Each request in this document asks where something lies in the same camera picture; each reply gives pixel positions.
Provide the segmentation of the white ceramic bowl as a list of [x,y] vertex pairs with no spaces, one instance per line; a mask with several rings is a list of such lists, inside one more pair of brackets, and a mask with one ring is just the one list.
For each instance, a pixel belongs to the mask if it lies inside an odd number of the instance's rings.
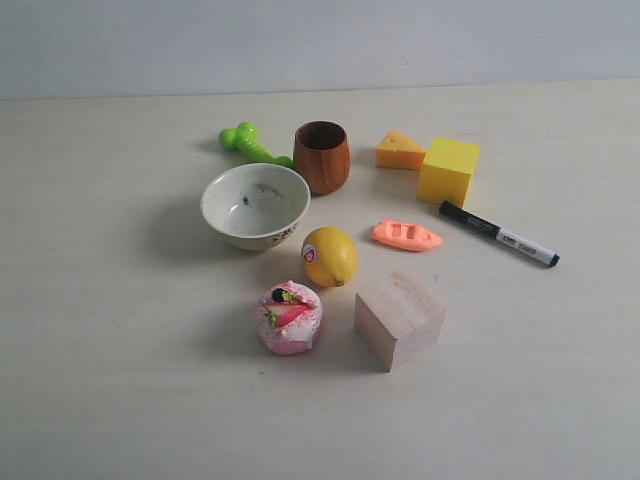
[[271,249],[292,235],[311,203],[307,182],[287,167],[246,164],[220,174],[204,190],[204,220],[229,244]]

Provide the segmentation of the yellow lemon with sticker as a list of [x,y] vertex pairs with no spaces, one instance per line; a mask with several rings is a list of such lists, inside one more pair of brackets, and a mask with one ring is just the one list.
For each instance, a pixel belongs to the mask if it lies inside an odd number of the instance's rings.
[[325,288],[344,286],[355,275],[358,266],[354,241],[335,227],[320,227],[309,233],[303,241],[300,256],[309,279]]

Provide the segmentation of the orange-pink toy food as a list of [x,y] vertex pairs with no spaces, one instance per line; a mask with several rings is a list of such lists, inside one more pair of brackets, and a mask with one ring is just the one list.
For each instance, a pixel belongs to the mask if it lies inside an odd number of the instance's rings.
[[421,225],[392,220],[379,222],[370,236],[378,243],[410,252],[424,252],[442,243],[439,235]]

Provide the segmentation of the pink strawberry cake toy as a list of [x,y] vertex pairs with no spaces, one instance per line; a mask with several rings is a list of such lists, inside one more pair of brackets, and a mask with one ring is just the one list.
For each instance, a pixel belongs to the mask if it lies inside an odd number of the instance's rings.
[[301,354],[317,342],[323,314],[321,299],[314,290],[292,280],[281,282],[257,301],[257,334],[272,353]]

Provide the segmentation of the light wooden block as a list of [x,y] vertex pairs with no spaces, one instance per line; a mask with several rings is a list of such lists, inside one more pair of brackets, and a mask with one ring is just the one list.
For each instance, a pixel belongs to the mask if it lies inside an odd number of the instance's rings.
[[393,271],[356,292],[354,329],[390,373],[438,342],[446,313],[413,276]]

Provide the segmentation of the green rubber bone toy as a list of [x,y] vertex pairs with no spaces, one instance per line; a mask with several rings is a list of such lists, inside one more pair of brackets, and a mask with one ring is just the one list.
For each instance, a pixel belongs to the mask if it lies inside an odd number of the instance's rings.
[[222,129],[218,142],[223,149],[239,152],[251,163],[269,163],[287,168],[293,167],[289,156],[273,156],[259,142],[259,130],[252,122],[241,122],[236,127]]

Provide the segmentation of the orange cheese wedge toy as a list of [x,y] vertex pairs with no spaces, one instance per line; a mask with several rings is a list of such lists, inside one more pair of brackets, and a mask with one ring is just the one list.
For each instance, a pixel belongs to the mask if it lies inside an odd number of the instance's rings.
[[428,150],[398,130],[391,130],[375,149],[375,166],[418,171]]

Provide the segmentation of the black and white marker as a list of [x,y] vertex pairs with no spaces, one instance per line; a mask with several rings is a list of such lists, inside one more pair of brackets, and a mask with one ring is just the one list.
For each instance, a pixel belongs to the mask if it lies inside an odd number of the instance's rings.
[[546,267],[555,267],[559,262],[560,256],[557,252],[515,234],[504,227],[500,227],[488,220],[478,217],[449,201],[442,202],[439,206],[438,212],[441,216],[463,225],[477,234],[495,240],[504,246],[510,247],[545,265]]

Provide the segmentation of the yellow foam cube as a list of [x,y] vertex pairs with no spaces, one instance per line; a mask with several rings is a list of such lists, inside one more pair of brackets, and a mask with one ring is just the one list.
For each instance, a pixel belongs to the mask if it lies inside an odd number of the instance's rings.
[[416,198],[434,204],[448,201],[463,208],[479,156],[476,144],[435,137],[421,164]]

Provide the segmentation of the brown wooden cup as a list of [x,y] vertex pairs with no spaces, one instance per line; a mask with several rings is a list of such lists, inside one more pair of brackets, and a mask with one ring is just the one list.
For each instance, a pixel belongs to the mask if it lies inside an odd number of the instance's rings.
[[300,126],[294,137],[293,165],[314,195],[336,192],[346,183],[351,168],[346,131],[324,120]]

